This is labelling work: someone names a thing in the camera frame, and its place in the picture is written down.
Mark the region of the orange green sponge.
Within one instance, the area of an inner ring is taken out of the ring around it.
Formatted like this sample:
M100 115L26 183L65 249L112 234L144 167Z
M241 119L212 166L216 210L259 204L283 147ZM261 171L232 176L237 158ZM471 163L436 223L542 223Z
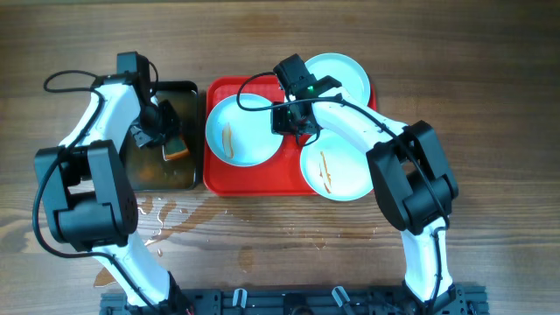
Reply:
M163 145L163 157L165 161L178 160L190 155L183 136L174 136Z

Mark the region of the light blue plate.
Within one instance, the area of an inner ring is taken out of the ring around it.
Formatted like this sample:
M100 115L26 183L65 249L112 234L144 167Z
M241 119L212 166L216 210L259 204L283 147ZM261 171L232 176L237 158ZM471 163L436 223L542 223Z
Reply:
M308 186L329 200L357 200L374 189L365 154L327 129L305 143L300 171Z
M206 119L206 143L228 165L262 164L277 153L283 140L271 131L269 110L243 110L235 95L220 101Z
M364 68L354 59L341 53L327 52L308 59L305 66L317 79L329 75L360 104L369 104L372 95L370 80Z

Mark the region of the light blue plate front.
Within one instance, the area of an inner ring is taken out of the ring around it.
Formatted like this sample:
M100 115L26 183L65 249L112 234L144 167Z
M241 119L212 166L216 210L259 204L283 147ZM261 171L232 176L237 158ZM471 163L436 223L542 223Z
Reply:
M357 200L374 189L365 154L327 129L305 143L300 171L308 186L329 200Z

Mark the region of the light blue plate back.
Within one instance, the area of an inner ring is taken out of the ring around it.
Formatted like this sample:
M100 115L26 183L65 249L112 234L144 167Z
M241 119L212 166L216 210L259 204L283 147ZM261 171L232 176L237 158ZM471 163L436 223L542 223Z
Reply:
M341 53L327 52L308 59L305 66L317 79L329 75L360 104L369 104L372 95L370 80L364 68L354 59Z

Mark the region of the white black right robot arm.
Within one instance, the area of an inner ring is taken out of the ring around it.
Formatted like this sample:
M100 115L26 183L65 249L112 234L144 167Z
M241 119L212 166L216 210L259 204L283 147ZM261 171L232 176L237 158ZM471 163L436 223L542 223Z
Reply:
M365 156L377 206L402 234L404 284L426 312L453 299L445 233L459 187L435 130L424 121L393 121L336 91L320 97L276 102L272 129L293 133L293 116L312 124L311 133L329 130Z

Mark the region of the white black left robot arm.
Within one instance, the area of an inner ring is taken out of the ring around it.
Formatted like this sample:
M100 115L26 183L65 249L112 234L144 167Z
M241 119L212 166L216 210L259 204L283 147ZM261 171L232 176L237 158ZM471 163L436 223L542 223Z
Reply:
M153 103L138 71L97 76L73 131L36 153L32 228L38 244L63 259L94 258L125 291L130 314L192 314L193 304L137 232L137 199L120 150L131 131L162 144L176 124L172 107Z

